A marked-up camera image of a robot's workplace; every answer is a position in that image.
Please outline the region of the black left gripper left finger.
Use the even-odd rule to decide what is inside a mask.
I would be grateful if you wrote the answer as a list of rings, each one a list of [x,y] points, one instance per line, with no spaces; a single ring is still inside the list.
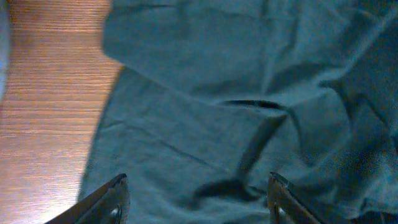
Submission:
[[[119,174],[45,224],[126,224],[129,208],[127,175]]]

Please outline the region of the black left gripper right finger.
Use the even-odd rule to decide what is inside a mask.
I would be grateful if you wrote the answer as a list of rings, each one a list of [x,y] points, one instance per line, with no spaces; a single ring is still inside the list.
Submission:
[[[272,224],[321,224],[289,189],[289,181],[276,172],[271,172],[267,185],[267,206]]]

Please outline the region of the dark green t-shirt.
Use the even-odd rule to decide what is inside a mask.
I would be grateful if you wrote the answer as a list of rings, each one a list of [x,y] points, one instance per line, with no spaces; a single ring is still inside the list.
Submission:
[[[334,215],[397,213],[397,2],[113,1],[122,64],[80,197],[129,223],[268,223],[276,172]]]

